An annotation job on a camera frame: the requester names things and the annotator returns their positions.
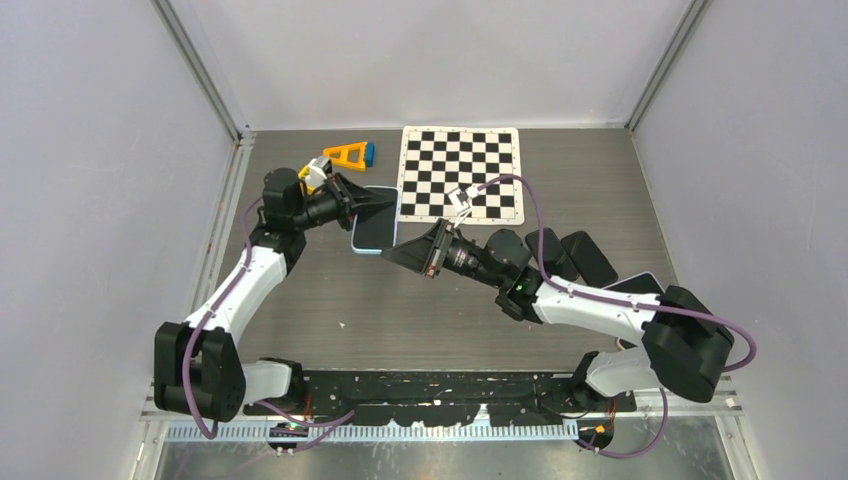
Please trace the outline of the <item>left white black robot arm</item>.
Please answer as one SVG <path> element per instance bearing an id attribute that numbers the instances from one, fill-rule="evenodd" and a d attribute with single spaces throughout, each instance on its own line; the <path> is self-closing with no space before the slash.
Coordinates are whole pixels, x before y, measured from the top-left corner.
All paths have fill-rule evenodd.
<path id="1" fill-rule="evenodd" d="M 293 169 L 266 174 L 261 197 L 247 209 L 258 221 L 245 231 L 239 262 L 184 321 L 165 322 L 156 331 L 156 407 L 191 416 L 208 438 L 258 401 L 284 414 L 298 412 L 307 398 L 301 365 L 274 358 L 245 363 L 237 344 L 264 300 L 292 272 L 307 231 L 328 223 L 350 231 L 367 216 L 395 215 L 398 200 L 392 187 L 360 186 L 341 173 L 329 174 L 313 191 Z"/>

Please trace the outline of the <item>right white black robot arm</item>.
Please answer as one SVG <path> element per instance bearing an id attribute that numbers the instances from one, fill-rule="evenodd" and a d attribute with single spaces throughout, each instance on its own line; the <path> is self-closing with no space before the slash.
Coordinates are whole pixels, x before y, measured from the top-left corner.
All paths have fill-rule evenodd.
<path id="1" fill-rule="evenodd" d="M 448 270 L 497 291 L 496 304 L 516 321 L 569 325 L 631 343 L 614 353 L 584 355 L 569 379 L 574 403 L 596 410 L 626 391 L 663 388 L 692 402 L 715 393 L 734 344 L 723 325 L 690 291 L 636 294 L 545 280 L 530 250 L 512 230 L 499 229 L 484 245 L 445 220 L 422 236 L 382 251 L 383 259 L 434 278 Z"/>

